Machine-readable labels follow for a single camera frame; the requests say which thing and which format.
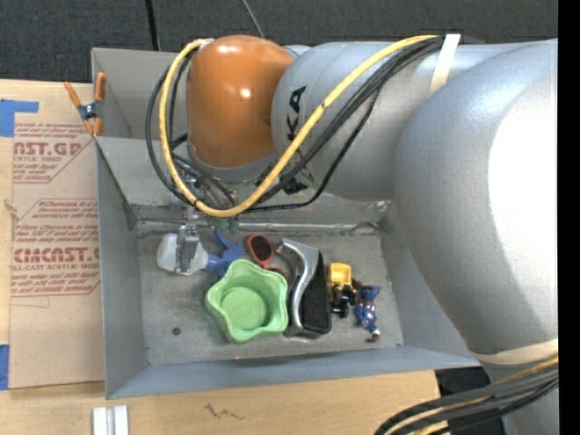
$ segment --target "orange clip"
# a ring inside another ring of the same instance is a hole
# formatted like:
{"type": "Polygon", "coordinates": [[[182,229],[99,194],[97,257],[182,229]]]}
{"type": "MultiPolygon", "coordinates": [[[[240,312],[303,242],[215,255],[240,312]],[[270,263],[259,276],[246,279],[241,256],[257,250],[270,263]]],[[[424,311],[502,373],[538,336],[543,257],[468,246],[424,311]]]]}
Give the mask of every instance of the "orange clip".
{"type": "Polygon", "coordinates": [[[64,88],[69,93],[72,104],[81,114],[82,125],[91,135],[101,137],[102,134],[102,119],[100,117],[100,109],[105,102],[105,84],[107,76],[104,72],[99,72],[95,83],[94,103],[90,105],[82,105],[79,96],[74,91],[74,88],[68,83],[64,83],[64,88]],[[89,119],[94,119],[94,124],[89,123],[89,119]]]}

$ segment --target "bin floor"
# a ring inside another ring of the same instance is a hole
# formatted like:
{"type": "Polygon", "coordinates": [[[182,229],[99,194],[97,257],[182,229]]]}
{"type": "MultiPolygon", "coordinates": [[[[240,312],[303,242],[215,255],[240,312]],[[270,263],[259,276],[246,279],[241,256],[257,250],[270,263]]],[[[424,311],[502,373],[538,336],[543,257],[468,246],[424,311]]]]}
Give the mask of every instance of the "bin floor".
{"type": "Polygon", "coordinates": [[[363,284],[378,285],[381,292],[375,303],[376,324],[381,331],[379,340],[375,343],[366,341],[371,335],[358,325],[351,308],[344,318],[332,314],[332,330],[314,339],[278,335],[259,337],[242,344],[230,343],[204,306],[204,295],[218,280],[217,275],[209,271],[176,275],[158,268],[157,247],[164,233],[145,224],[140,229],[139,260],[143,328],[149,364],[296,356],[402,346],[399,313],[388,267],[382,256],[380,233],[368,228],[352,233],[263,233],[275,244],[287,237],[316,247],[322,252],[326,266],[331,262],[349,264],[355,279],[363,284]]]}

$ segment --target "blue toy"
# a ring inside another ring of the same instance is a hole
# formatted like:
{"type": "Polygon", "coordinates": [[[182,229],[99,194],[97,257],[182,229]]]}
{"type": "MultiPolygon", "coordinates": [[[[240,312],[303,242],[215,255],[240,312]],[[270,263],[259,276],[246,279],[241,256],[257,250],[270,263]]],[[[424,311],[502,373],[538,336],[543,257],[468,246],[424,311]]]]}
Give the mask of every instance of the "blue toy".
{"type": "Polygon", "coordinates": [[[216,271],[217,275],[222,277],[229,265],[241,257],[242,246],[228,241],[219,230],[214,230],[214,237],[224,251],[220,256],[208,254],[208,263],[205,268],[216,271]]]}
{"type": "Polygon", "coordinates": [[[377,314],[374,299],[381,288],[377,285],[362,286],[359,290],[359,302],[354,307],[354,315],[359,321],[359,325],[368,330],[372,336],[367,342],[376,342],[381,336],[381,331],[376,326],[377,314]]]}

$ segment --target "blue object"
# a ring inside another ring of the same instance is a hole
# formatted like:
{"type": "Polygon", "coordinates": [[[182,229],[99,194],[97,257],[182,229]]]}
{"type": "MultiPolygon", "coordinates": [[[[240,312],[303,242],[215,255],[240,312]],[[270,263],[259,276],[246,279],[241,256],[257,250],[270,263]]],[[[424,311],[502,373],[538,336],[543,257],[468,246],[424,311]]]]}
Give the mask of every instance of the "blue object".
{"type": "Polygon", "coordinates": [[[0,137],[14,137],[15,115],[18,112],[38,112],[38,101],[0,99],[0,137]]]}
{"type": "Polygon", "coordinates": [[[221,277],[226,273],[229,265],[242,256],[242,246],[227,240],[219,230],[214,230],[214,237],[224,251],[221,256],[209,254],[206,269],[216,271],[221,277]]]}
{"type": "Polygon", "coordinates": [[[8,390],[8,345],[0,344],[0,390],[8,390]]]}
{"type": "Polygon", "coordinates": [[[354,307],[354,315],[358,319],[359,325],[372,334],[372,338],[368,340],[369,342],[376,342],[381,335],[379,328],[376,326],[377,313],[376,304],[374,303],[374,299],[380,291],[381,288],[377,285],[362,287],[359,292],[361,299],[354,307]]]}

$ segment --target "red glasses frame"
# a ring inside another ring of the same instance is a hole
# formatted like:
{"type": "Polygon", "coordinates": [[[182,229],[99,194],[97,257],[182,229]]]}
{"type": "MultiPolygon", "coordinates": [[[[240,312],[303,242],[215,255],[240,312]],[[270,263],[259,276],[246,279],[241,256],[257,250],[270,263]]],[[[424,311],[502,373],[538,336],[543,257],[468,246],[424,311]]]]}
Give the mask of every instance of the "red glasses frame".
{"type": "Polygon", "coordinates": [[[247,252],[256,264],[267,271],[277,272],[281,274],[284,279],[286,279],[286,281],[288,280],[288,274],[284,271],[284,269],[269,264],[269,261],[274,257],[276,251],[274,250],[272,242],[270,242],[268,237],[266,237],[264,234],[254,234],[246,239],[246,246],[247,252]],[[257,243],[257,240],[260,240],[262,243],[264,243],[269,250],[269,253],[265,256],[262,256],[262,254],[256,252],[257,250],[255,244],[257,243]]]}

